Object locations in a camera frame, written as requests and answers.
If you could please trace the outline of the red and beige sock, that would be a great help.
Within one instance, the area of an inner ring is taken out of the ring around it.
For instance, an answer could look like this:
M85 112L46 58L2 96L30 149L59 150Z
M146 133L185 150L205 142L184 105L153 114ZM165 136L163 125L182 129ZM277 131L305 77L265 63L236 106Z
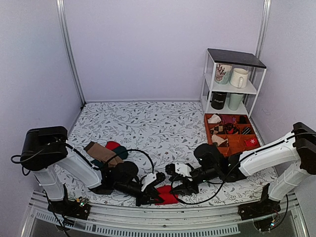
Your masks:
M171 194L171 186L164 185L157 188L159 193L159 197L163 200L163 202L156 203L156 205L167 205L167 204L176 204L178 203L178 195Z

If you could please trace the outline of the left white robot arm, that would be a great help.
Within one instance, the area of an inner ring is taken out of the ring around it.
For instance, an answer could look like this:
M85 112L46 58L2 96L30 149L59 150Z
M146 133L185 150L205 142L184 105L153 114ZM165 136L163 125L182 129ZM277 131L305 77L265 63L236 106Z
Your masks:
M101 145L90 142L84 150L95 159L90 162L67 141L63 126L34 128L27 131L18 164L34 173L38 183L62 214L70 214L73 203L66 198L67 189L55 173L58 165L79 179L87 189L97 195L110 195L114 190L135 197L136 206L163 203L156 185L165 180L162 172L151 171L138 178L138 166L121 157L129 149L118 152L99 151Z

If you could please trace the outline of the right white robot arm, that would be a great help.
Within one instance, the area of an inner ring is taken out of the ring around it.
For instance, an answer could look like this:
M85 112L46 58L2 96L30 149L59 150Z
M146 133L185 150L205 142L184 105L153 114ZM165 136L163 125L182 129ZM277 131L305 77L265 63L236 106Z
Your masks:
M293 130L283 137L262 147L243 151L225 157L218 147L207 143L194 150L200 166L170 163L165 171L170 181L182 181L172 188L175 195L198 194L198 186L214 178L220 185L234 183L272 166L291 162L277 180L268 184L262 191L263 198L255 205L259 215L266 215L274 208L275 202L297 187L305 178L316 173L316 132L302 122L293 124Z

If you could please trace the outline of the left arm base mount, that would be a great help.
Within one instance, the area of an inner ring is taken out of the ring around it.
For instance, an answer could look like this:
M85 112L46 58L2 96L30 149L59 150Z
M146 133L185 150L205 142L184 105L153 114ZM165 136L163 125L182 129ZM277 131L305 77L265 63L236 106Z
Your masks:
M64 217L73 217L76 219L87 220L91 206L85 202L69 200L65 194L61 201L49 200L48 211L60 214Z

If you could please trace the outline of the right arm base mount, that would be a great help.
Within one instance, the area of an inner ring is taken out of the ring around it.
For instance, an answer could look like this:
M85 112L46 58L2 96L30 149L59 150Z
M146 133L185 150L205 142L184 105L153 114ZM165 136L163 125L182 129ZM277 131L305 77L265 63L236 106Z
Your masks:
M277 227L280 220L278 212L281 210L280 201L274 201L269 198L268 190L270 184L263 187L259 201L238 206L238 214L242 220L258 218L270 214L276 214L268 220L259 220L254 222L255 228L260 232L268 232Z

